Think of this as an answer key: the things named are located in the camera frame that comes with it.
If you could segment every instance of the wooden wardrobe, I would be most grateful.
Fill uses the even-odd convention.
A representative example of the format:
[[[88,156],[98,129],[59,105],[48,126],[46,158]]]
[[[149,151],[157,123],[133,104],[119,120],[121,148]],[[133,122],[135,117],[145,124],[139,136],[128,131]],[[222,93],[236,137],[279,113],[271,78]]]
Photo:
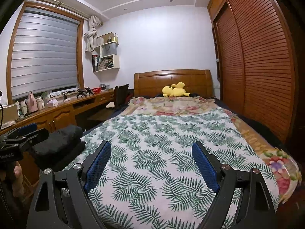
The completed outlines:
[[[299,86],[294,44],[279,4],[224,0],[211,19],[222,100],[287,142],[293,135]]]

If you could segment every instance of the white bedsheet with green leaves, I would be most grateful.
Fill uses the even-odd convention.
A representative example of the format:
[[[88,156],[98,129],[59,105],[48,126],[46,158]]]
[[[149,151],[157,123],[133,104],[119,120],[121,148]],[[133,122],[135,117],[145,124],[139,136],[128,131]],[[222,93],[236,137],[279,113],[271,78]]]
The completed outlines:
[[[192,157],[201,141],[221,163],[238,170],[258,168],[275,208],[279,189],[269,167],[217,108],[193,116],[117,116],[82,138],[86,149],[67,168],[81,163],[103,140],[112,154],[89,197],[105,224],[114,228],[197,228],[214,198]],[[223,228],[233,221],[235,190]]]

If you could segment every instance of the bed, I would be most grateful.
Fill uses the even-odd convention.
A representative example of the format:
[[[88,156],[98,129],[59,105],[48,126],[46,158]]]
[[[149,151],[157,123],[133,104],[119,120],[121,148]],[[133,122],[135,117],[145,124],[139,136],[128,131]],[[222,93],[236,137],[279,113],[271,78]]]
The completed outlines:
[[[199,96],[155,97],[162,87],[179,81],[187,92]],[[209,70],[136,73],[134,87],[136,98],[127,109],[84,136],[85,150],[66,167],[81,163],[103,140],[111,143],[110,160],[88,194],[106,227],[196,228],[214,193],[192,157],[195,141],[235,169],[258,168],[275,209],[280,199],[293,193],[300,180],[293,159],[234,113],[203,98],[213,95]],[[239,195],[236,189],[224,228],[233,221]]]

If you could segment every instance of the window blind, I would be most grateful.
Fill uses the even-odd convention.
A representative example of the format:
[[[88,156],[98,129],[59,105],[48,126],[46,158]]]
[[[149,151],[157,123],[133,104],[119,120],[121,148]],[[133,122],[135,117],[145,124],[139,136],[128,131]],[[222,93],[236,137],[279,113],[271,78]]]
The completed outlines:
[[[27,7],[13,47],[12,98],[73,86],[77,81],[76,42],[79,21]]]

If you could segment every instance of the gray round object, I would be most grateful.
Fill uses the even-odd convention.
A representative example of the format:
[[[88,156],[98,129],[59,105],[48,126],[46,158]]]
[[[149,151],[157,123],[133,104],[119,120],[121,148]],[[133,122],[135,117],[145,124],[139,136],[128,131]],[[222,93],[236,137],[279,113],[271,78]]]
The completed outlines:
[[[81,164],[75,164],[73,165],[73,169],[80,169],[81,168]]]
[[[45,169],[45,171],[43,172],[44,174],[50,174],[51,173],[51,169],[50,168],[47,168],[47,169]]]
[[[253,171],[255,174],[259,174],[259,173],[260,173],[260,170],[257,169],[257,168],[253,168],[252,171]]]
[[[228,164],[223,164],[223,165],[222,165],[222,168],[225,169],[225,170],[228,170],[228,169],[230,169],[230,165],[228,165]]]

